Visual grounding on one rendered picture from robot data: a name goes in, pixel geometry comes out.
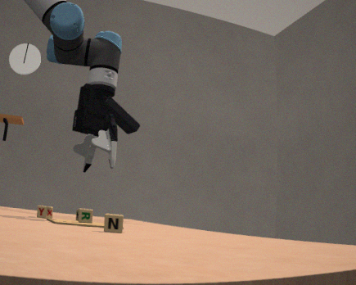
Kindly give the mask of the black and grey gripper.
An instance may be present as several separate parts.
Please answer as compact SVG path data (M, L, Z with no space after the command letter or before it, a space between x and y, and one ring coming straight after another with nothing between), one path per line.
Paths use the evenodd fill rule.
M113 111L104 104L107 97L114 95L115 89L105 84L85 84L80 88L72 131L88 134L82 143L74 145L74 152L85 157L83 172L92 165L97 147L109 153L110 167L113 169L115 166L117 124Z

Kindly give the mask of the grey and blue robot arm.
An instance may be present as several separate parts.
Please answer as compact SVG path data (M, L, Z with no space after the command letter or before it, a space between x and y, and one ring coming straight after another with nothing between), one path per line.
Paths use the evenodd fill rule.
M102 31L95 38L84 38L84 18L79 6L66 0L24 1L52 33L47 43L50 62L90 66L88 84L105 84L116 89L122 46L118 34ZM140 124L111 96L104 104L113 111L116 124L126 134L139 129Z

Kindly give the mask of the tan flat mat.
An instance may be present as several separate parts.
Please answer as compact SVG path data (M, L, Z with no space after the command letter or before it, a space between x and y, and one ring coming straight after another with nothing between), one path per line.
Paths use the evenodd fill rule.
M64 219L54 219L54 221L51 221L49 218L47 218L48 221L54 223L54 224L65 224L65 225L74 225L74 226L84 226L84 227L95 227L95 228L104 228L104 223L94 223L92 222L92 224L87 224L87 223L80 223L78 221L75 220L70 220L73 223L67 223L68 221L64 220ZM57 222L56 222L57 221ZM59 223L58 223L59 222ZM102 226L103 225L103 226Z

